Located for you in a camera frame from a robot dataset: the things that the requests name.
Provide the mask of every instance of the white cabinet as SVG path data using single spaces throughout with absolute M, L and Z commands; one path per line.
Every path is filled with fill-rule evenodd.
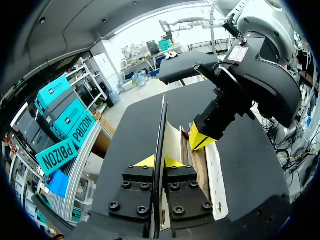
M 96 80 L 101 82 L 99 81 L 99 78 L 102 78 L 104 84 L 110 91 L 114 91 L 119 94 L 119 78 L 116 75 L 116 72 L 109 62 L 107 56 L 104 53 L 99 54 L 91 58 L 89 63 L 92 65 L 94 72 L 100 73 L 100 76 L 97 76 Z

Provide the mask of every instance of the black bolt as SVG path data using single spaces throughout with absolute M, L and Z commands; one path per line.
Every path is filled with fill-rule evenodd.
M 111 201 L 109 203 L 109 208 L 111 210 L 117 211 L 117 210 L 119 210 L 119 204 L 116 201 Z
M 139 206 L 137 209 L 136 209 L 136 212 L 139 214 L 139 215 L 144 215 L 148 212 L 148 208 L 146 208 L 145 206 Z
M 206 202 L 202 203 L 202 207 L 204 209 L 212 209 L 212 202 L 206 201 Z
M 274 217 L 270 216 L 267 218 L 266 222 L 269 224 L 269 223 L 272 223 L 274 220 L 275 220 Z
M 177 215 L 182 215 L 185 213 L 185 209 L 182 207 L 182 206 L 176 206 L 174 209 L 173 209 L 173 212 Z
M 198 187 L 199 186 L 199 184 L 196 182 L 196 181 L 192 181 L 191 183 L 190 183 L 190 186 L 191 186 L 191 188 L 196 188 L 196 187 Z
M 122 183 L 122 188 L 124 188 L 124 189 L 130 189 L 130 187 L 131 187 L 130 182 L 124 181 L 124 182 Z
M 179 186 L 178 183 L 172 183 L 172 184 L 170 185 L 170 187 L 171 187 L 171 190 L 172 190 L 172 191 L 177 191 L 177 190 L 179 190 L 179 188 L 180 188 L 180 186 Z
M 222 206 L 221 206 L 220 202 L 218 203 L 218 211 L 219 211 L 219 213 L 221 213 L 221 211 L 222 211 Z
M 144 182 L 140 184 L 140 187 L 142 190 L 146 191 L 149 189 L 149 184 Z

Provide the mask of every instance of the workbench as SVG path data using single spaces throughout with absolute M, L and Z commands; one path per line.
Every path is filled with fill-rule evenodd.
M 202 81 L 168 91 L 168 121 L 188 128 L 216 98 L 215 86 Z M 92 211 L 108 216 L 123 181 L 122 173 L 155 154 L 163 94 L 129 106 L 115 132 L 99 175 Z M 217 143 L 229 214 L 235 221 L 273 195 L 289 195 L 283 170 L 259 121 L 237 115 Z

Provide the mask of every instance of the floor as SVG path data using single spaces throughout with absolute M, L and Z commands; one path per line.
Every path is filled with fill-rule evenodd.
M 186 85 L 194 84 L 200 81 L 203 81 L 203 78 L 200 76 L 194 76 L 184 79 Z M 114 105 L 112 108 L 107 108 L 103 112 L 103 116 L 108 121 L 108 123 L 116 130 L 123 115 L 125 114 L 127 107 L 144 99 L 180 87 L 182 87 L 180 81 L 165 85 L 158 78 L 151 78 L 146 82 L 145 86 L 135 87 L 127 92 L 122 92 L 119 95 L 121 99 L 120 102 Z

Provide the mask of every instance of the teal box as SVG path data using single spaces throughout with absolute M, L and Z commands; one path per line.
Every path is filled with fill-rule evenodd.
M 80 222 L 81 221 L 81 215 L 82 215 L 82 212 L 74 208 L 73 211 L 72 211 L 72 221 Z
M 62 137 L 67 137 L 73 126 L 85 111 L 84 105 L 77 98 L 68 106 L 60 117 L 53 122 L 51 131 L 60 133 Z
M 70 84 L 64 75 L 42 88 L 35 100 L 35 106 L 40 114 L 43 115 L 49 104 L 68 88 L 70 88 Z
M 72 139 L 74 145 L 78 148 L 81 148 L 84 144 L 90 130 L 95 124 L 95 121 L 96 120 L 88 111 L 84 111 L 82 116 L 69 132 L 68 137 Z
M 35 155 L 45 175 L 50 175 L 61 166 L 78 156 L 70 138 Z

